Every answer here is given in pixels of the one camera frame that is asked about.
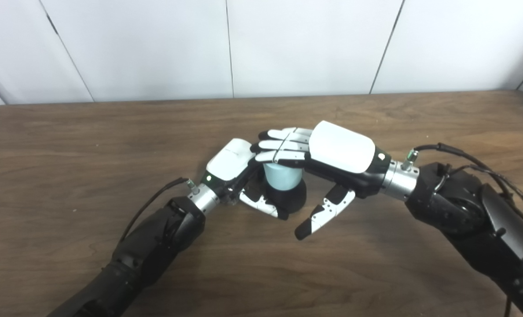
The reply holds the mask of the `black and white left hand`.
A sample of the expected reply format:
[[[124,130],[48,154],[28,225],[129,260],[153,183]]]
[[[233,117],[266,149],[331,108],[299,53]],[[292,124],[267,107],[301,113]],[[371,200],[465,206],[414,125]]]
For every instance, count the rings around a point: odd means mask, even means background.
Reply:
[[[271,204],[249,182],[261,170],[255,161],[251,143],[231,139],[206,165],[197,193],[189,195],[195,206],[205,215],[220,204],[245,203],[255,210],[277,219],[287,220],[288,214]]]

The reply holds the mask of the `black and white right hand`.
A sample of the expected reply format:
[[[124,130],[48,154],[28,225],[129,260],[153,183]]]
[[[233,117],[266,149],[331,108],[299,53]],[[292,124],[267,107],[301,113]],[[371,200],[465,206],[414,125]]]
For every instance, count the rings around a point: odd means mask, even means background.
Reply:
[[[392,163],[372,139],[328,121],[313,129],[261,132],[250,149],[257,162],[303,169],[334,183],[323,202],[295,229],[298,240],[321,229],[354,199],[378,194]]]

